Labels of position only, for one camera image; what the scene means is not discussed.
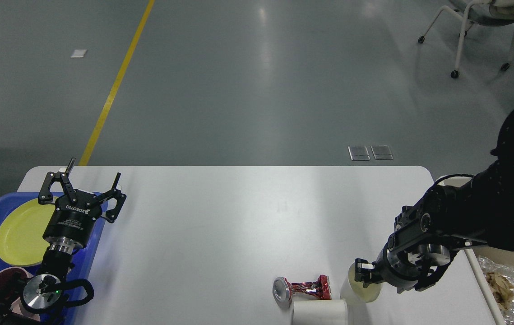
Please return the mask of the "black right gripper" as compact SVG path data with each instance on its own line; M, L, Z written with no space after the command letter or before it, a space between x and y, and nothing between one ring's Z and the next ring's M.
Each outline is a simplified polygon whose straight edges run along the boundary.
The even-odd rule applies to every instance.
M368 288L372 284L388 283L398 292L420 291L420 280L424 276L424 264L413 264L391 253L387 246L381 249L374 263L356 258L354 261L354 280Z

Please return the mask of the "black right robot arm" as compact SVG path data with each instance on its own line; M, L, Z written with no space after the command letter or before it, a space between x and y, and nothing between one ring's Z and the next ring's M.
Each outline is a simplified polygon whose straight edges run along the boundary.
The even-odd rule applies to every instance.
M426 290L442 278L457 252L489 246L514 251L514 109L505 119L496 161L459 187L441 177L413 206L403 206L377 259L354 262L354 281L388 283L398 293Z

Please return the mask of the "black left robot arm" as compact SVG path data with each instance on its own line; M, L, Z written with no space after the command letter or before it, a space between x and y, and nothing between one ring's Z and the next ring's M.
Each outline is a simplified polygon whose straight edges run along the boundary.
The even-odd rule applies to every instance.
M33 276L14 271L0 282L0 325L61 325L65 311L94 298L89 280L69 279L73 257L88 247L98 220L117 220L127 196L119 185L120 173L104 193L73 187L69 175L74 164L71 158L65 168L46 174L37 203L52 210L42 233L48 245Z

